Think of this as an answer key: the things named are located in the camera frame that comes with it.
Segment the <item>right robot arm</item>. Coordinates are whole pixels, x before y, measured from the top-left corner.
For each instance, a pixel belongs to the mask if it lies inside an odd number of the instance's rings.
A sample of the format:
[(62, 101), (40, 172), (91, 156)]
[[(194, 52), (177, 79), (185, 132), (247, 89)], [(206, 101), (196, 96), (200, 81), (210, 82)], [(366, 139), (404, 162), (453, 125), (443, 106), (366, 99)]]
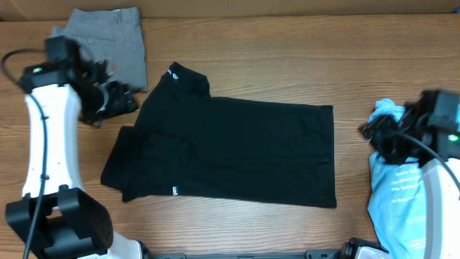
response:
[(459, 94), (381, 99), (359, 130), (374, 148), (367, 210), (378, 241), (351, 238), (331, 257), (458, 258)]

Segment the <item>black t-shirt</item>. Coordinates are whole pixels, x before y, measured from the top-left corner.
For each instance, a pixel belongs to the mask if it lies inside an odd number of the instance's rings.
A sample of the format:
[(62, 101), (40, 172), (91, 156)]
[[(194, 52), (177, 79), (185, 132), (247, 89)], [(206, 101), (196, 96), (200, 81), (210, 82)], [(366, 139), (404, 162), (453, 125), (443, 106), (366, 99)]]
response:
[(330, 105), (213, 97), (205, 75), (173, 63), (120, 129), (101, 183), (125, 202), (202, 196), (334, 208)]

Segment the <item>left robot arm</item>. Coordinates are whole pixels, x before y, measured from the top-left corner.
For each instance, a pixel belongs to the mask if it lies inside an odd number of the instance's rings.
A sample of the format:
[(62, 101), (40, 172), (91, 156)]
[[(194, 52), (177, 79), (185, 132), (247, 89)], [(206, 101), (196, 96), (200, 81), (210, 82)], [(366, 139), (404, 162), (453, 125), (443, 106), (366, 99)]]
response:
[(24, 242), (25, 258), (147, 258), (145, 245), (116, 232), (82, 184), (78, 123), (98, 127), (139, 105), (125, 83), (111, 80), (107, 61), (82, 59), (80, 48), (66, 37), (47, 39), (47, 60), (16, 80), (29, 113), (29, 166), (6, 221)]

